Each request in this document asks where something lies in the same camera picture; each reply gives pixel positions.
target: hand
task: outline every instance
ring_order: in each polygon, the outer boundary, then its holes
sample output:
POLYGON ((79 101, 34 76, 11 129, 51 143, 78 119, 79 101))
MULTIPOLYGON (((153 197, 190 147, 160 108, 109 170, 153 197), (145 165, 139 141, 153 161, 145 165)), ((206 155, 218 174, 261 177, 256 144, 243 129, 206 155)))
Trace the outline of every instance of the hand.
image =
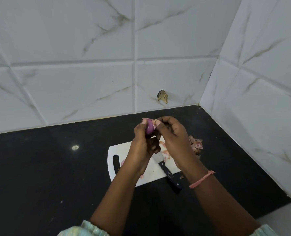
POLYGON ((190 162, 196 157, 190 146, 185 127, 171 116, 160 117, 155 121, 155 124, 156 130, 164 137, 166 148, 176 166, 180 170, 190 166, 190 162))
POLYGON ((145 135, 147 124, 148 121, 143 119, 142 123, 134 128, 135 138, 132 140, 127 158, 123 164, 129 169, 135 170, 135 173, 139 176, 144 174, 151 156, 161 151, 159 140, 145 135))

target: person's left arm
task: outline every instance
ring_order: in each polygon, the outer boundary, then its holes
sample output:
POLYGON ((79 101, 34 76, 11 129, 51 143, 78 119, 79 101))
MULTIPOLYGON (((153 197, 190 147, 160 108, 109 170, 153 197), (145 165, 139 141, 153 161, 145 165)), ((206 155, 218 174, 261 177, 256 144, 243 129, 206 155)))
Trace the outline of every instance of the person's left arm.
POLYGON ((147 120, 134 129, 129 153, 90 222, 109 235, 121 235, 129 212, 136 183, 145 172, 150 157, 160 151, 157 138, 146 138, 147 120))

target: onion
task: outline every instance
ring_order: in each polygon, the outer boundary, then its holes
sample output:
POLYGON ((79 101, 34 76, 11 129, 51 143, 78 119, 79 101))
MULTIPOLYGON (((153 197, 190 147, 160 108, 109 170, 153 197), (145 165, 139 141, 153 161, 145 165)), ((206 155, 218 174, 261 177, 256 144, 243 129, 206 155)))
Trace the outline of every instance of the onion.
POLYGON ((152 120, 151 119, 147 119, 148 121, 148 127, 145 131, 145 134, 146 135, 151 135, 153 132, 154 132, 154 126, 153 126, 153 123, 152 123, 152 120))

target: person's right arm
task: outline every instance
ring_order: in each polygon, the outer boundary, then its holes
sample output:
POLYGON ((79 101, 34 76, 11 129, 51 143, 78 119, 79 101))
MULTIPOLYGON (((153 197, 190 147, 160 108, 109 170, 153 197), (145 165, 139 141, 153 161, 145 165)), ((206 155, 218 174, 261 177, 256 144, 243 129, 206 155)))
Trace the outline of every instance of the person's right arm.
MULTIPOLYGON (((156 125, 156 129, 165 139, 168 152, 190 184, 208 173, 208 169, 193 152, 183 125, 170 116, 159 118, 156 120, 156 125)), ((248 236, 260 227, 260 224, 227 192, 214 175, 209 175, 193 190, 220 235, 248 236)))

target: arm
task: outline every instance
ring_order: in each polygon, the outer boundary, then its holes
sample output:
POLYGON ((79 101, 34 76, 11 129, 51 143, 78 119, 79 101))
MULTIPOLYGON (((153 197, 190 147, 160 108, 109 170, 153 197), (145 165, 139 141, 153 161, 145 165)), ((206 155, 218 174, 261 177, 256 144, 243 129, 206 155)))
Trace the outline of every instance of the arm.
POLYGON ((121 235, 126 223, 136 183, 145 172, 150 157, 160 151, 157 138, 146 138, 147 120, 135 127, 127 158, 118 171, 90 222, 109 235, 121 235))
MULTIPOLYGON (((192 184, 208 173, 195 156, 186 129, 173 117, 156 121, 157 130, 163 135, 168 152, 177 167, 192 184)), ((194 188, 206 214, 221 235, 251 235, 260 224, 227 192, 214 175, 208 176, 194 188)))

